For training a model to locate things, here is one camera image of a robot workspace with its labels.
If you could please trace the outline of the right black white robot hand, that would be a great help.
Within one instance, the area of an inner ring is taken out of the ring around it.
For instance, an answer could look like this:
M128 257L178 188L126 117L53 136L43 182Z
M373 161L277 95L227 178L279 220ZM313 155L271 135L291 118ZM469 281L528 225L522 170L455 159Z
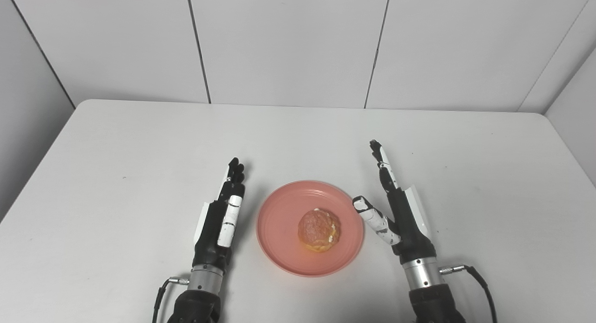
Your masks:
M364 196L356 196L352 204L358 215L400 257L400 263L435 258L436 250L428 236L422 208L414 189L402 189L393 173L385 150L375 139L370 141L372 155L377 161L379 181L385 190L393 220L375 208Z

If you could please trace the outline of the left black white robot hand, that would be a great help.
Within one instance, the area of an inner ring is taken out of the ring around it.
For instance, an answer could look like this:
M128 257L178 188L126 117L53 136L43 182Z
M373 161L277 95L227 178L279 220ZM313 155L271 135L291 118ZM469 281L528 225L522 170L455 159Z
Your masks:
M233 158L217 199L202 215L202 227L194 247L192 267L211 266L223 272L231 260L231 247L236 233L240 207L244 200L244 164Z

